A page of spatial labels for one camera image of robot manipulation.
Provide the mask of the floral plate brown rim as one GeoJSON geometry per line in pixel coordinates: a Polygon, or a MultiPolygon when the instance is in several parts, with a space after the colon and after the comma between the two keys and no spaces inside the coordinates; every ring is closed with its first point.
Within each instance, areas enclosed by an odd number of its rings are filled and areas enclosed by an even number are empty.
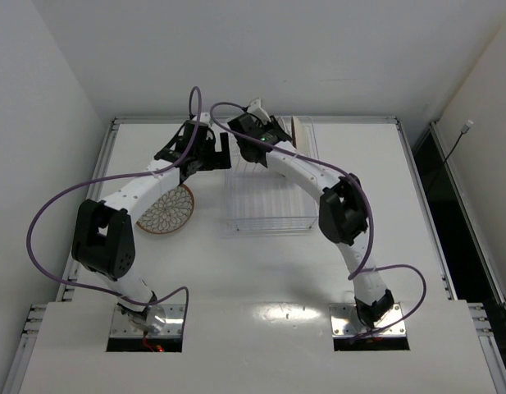
{"type": "Polygon", "coordinates": [[[182,228],[194,212],[195,199],[188,186],[177,186],[152,204],[137,221],[147,233],[166,235],[182,228]]]}
{"type": "Polygon", "coordinates": [[[295,116],[291,117],[291,135],[293,139],[293,146],[295,149],[304,156],[309,155],[309,143],[307,129],[303,123],[295,116]]]}

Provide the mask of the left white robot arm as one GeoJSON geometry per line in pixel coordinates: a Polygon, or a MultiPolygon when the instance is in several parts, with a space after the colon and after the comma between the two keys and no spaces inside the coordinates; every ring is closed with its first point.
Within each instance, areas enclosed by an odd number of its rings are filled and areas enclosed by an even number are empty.
{"type": "Polygon", "coordinates": [[[169,143],[155,153],[143,176],[132,176],[118,191],[79,207],[71,256],[96,273],[116,293],[128,314],[144,316],[157,297],[134,269],[134,227],[165,193],[196,172],[231,168],[229,136],[220,133],[221,150],[208,121],[185,121],[169,143]]]}

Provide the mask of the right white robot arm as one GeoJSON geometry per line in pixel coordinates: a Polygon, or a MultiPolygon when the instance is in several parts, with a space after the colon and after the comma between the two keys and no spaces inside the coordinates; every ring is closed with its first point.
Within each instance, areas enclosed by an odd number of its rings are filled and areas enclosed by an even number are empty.
{"type": "Polygon", "coordinates": [[[374,220],[359,179],[310,157],[306,127],[296,117],[290,131],[274,117],[260,120],[248,112],[227,126],[245,161],[284,176],[316,201],[319,229],[338,248],[349,271],[358,318],[374,328],[394,298],[372,259],[374,220]]]}

